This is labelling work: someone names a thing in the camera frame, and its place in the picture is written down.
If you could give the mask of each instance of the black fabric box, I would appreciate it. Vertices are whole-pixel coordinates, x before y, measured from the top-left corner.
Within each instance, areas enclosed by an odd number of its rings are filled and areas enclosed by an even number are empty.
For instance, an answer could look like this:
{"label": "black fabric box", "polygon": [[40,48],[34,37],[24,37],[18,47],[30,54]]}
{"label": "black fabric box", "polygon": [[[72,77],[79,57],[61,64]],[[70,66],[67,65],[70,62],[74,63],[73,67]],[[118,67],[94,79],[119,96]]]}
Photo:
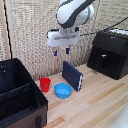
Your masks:
{"label": "black fabric box", "polygon": [[128,37],[97,33],[87,66],[113,79],[128,74]]}
{"label": "black fabric box", "polygon": [[42,128],[48,101],[20,60],[0,62],[0,128]]}

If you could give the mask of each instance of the blue plate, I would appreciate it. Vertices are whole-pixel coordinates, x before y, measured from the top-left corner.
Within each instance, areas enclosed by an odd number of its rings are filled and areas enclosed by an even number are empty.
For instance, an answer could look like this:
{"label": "blue plate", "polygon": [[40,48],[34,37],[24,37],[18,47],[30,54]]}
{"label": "blue plate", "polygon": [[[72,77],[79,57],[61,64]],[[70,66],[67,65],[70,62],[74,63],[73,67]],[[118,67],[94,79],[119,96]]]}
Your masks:
{"label": "blue plate", "polygon": [[54,86],[55,94],[59,98],[68,98],[72,92],[72,88],[68,84],[59,83]]}

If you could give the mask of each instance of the wooden surface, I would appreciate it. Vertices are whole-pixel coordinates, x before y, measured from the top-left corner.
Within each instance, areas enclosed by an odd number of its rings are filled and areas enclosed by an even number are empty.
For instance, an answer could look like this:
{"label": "wooden surface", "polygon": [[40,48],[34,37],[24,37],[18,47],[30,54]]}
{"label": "wooden surface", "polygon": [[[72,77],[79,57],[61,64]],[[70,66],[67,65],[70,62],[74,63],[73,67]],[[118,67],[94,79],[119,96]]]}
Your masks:
{"label": "wooden surface", "polygon": [[110,128],[128,102],[128,75],[113,80],[86,65],[77,69],[83,73],[81,91],[73,89],[67,99],[54,93],[57,83],[67,83],[62,73],[49,77],[50,90],[44,93],[49,101],[48,124],[44,128]]}

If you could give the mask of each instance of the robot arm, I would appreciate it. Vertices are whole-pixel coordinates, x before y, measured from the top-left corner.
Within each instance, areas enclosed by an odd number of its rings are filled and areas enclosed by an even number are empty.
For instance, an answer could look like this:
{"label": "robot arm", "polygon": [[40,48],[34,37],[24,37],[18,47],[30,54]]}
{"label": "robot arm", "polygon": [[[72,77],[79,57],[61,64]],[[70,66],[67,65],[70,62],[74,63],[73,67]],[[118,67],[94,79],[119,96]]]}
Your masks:
{"label": "robot arm", "polygon": [[94,14],[94,0],[61,0],[57,21],[63,29],[79,26],[91,20]]}
{"label": "robot arm", "polygon": [[94,0],[60,0],[57,21],[61,26],[58,30],[47,33],[47,46],[58,47],[79,42],[79,26],[89,22],[94,14]]}

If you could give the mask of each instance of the cable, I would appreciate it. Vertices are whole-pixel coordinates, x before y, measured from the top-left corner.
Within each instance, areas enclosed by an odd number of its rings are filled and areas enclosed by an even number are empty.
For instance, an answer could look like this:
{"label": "cable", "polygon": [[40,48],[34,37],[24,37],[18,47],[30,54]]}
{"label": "cable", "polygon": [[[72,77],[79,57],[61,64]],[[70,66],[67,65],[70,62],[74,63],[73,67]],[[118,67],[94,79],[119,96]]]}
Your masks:
{"label": "cable", "polygon": [[[110,27],[108,27],[108,28],[105,28],[105,29],[103,29],[103,30],[100,30],[100,31],[98,31],[98,32],[106,31],[106,30],[108,30],[108,29],[110,29],[110,28],[113,28],[113,27],[115,27],[115,26],[121,24],[122,22],[124,22],[124,21],[127,20],[127,19],[128,19],[128,17],[126,17],[126,18],[124,18],[123,20],[121,20],[120,22],[118,22],[118,23],[116,23],[116,24],[114,24],[114,25],[112,25],[112,26],[110,26]],[[86,36],[86,35],[97,34],[98,32],[82,34],[82,35],[80,35],[80,36]]]}

